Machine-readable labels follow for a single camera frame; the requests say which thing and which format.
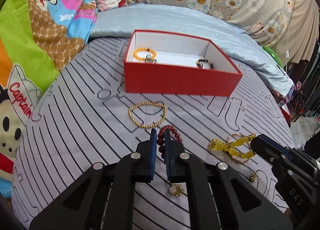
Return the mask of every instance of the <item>tiled floor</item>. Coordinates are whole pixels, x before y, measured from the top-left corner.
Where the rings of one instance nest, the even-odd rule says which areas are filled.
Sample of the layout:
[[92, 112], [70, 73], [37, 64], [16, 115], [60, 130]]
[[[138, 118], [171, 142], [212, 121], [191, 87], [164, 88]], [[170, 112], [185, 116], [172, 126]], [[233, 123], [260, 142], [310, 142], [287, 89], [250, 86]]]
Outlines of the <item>tiled floor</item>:
[[320, 128], [320, 123], [308, 117], [300, 117], [295, 123], [291, 123], [290, 131], [296, 147], [303, 146], [318, 128]]

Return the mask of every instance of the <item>blue fabric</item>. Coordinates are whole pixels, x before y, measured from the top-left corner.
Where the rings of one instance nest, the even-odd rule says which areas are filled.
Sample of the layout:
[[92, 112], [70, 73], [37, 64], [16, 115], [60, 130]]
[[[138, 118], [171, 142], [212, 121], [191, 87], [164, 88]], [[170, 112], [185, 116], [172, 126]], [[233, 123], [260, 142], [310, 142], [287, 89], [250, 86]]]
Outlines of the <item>blue fabric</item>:
[[11, 182], [0, 178], [0, 193], [4, 198], [11, 197]]
[[203, 12], [168, 5], [137, 3], [99, 12], [90, 34], [96, 37], [130, 37], [135, 29], [171, 31], [211, 39], [227, 55], [251, 66], [266, 86], [286, 96], [294, 86], [242, 28]]

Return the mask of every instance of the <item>open box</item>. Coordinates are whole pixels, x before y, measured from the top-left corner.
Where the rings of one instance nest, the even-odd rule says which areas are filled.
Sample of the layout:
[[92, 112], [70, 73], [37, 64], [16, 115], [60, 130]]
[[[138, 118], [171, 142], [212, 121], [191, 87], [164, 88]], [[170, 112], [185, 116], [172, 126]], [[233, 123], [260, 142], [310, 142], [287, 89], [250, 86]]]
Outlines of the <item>open box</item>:
[[[133, 57], [139, 48], [155, 50], [157, 64]], [[138, 52], [145, 57], [147, 52]], [[214, 65], [198, 68], [200, 58]], [[230, 96], [242, 73], [211, 40], [153, 30], [135, 30], [124, 57], [126, 92]]]

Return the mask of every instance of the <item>yellow beaded bracelet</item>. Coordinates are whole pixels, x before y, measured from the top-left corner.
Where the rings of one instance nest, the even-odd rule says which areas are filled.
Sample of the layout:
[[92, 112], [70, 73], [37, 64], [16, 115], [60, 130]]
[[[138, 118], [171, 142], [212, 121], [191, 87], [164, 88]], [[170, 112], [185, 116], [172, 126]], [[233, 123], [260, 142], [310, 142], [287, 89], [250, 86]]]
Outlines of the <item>yellow beaded bracelet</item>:
[[139, 57], [138, 54], [137, 54], [138, 52], [141, 52], [141, 51], [147, 51], [147, 52], [152, 53], [152, 56], [150, 58], [151, 61], [153, 61], [157, 56], [157, 53], [152, 49], [149, 49], [149, 48], [138, 48], [133, 52], [133, 57], [135, 59], [137, 59], [137, 60], [140, 60], [140, 61], [145, 60], [146, 59], [145, 57]]
[[[233, 136], [238, 136], [241, 137], [240, 139], [235, 140], [234, 142], [230, 142], [229, 143], [229, 139]], [[249, 142], [252, 141], [252, 139], [255, 137], [256, 135], [254, 133], [251, 133], [249, 136], [244, 136], [241, 134], [232, 134], [228, 137], [228, 139], [226, 140], [225, 143], [223, 143], [221, 140], [219, 139], [213, 139], [210, 141], [210, 149], [214, 149], [215, 151], [224, 151], [226, 153], [228, 153], [232, 158], [234, 158], [234, 156], [241, 158], [241, 159], [247, 159], [246, 161], [248, 161], [250, 158], [252, 158], [254, 155], [256, 155], [251, 149], [249, 152], [247, 153], [242, 153], [242, 152], [238, 152], [235, 147], [237, 146], [241, 146], [244, 143], [249, 144]]]

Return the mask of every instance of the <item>colorful blanket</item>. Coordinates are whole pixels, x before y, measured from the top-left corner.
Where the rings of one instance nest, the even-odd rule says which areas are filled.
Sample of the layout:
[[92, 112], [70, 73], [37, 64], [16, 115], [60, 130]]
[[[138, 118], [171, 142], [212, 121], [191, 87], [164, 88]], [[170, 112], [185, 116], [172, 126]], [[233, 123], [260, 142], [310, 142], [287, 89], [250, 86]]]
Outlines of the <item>colorful blanket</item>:
[[11, 180], [27, 120], [87, 43], [96, 13], [95, 0], [7, 0], [0, 11], [1, 178]]

